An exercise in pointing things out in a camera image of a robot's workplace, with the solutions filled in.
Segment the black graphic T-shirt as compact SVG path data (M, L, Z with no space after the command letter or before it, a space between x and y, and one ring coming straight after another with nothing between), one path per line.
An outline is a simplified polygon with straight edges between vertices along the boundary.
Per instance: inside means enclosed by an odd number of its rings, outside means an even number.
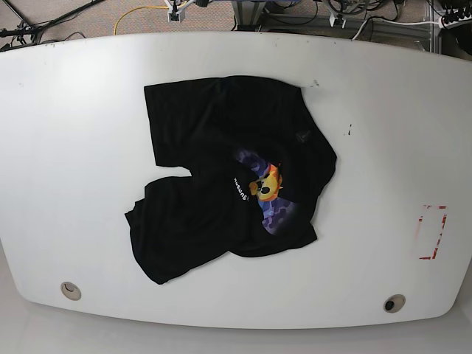
M183 167L127 212L132 252L165 284L226 253L265 257L317 239L312 219L337 156L302 89L229 76L145 86L154 160Z

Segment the left table grommet hole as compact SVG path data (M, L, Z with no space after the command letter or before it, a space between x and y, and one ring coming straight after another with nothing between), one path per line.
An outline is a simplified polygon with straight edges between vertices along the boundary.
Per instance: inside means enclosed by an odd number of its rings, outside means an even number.
M81 291L80 289L71 282L63 282L60 285L60 290L62 294L71 301L78 301L81 299Z

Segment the table grommet hole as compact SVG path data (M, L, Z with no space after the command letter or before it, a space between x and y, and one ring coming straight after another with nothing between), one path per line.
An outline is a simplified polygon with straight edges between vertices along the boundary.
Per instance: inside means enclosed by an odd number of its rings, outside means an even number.
M387 313L397 313L406 303L406 298L402 294L395 294L390 296L383 304L383 309Z
M81 291L80 289L71 282L63 282L60 285L60 290L62 294L71 301L78 301L81 299Z

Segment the right table grommet hole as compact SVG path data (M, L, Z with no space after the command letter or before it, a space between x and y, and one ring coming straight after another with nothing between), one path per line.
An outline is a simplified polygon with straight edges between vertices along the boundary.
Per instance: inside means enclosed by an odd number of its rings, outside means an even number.
M406 298L402 294L395 294L390 296L383 304L383 309L387 313L397 313L406 303Z

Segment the red tape rectangle marking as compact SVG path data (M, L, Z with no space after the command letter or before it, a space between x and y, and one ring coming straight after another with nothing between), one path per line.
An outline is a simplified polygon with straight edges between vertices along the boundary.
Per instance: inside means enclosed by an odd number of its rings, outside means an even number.
M448 207L424 205L414 235L414 253L419 260L434 260L443 237Z

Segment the black tripod legs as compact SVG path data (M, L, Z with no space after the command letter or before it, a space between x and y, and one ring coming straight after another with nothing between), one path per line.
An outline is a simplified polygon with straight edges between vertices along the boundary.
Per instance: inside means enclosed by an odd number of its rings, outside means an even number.
M3 1L3 4L19 19L19 24L15 29L1 28L1 39L10 39L10 42L1 46L1 52L37 46L41 43L43 34L47 30L76 19L76 17L84 11L103 3L104 1L105 0L90 1L57 18L38 23L31 23L11 1Z

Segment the white power strip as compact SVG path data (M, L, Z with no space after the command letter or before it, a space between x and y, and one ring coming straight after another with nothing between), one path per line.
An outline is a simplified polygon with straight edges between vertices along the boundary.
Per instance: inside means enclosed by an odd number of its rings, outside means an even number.
M441 17L439 26L442 29L451 29L469 23L471 23L471 14L449 13Z

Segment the aluminium frame stand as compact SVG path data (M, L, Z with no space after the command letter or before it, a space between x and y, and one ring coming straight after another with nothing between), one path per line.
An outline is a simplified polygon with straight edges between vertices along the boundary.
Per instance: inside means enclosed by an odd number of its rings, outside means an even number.
M243 32L258 32L262 28L261 15L268 1L231 1L235 30Z

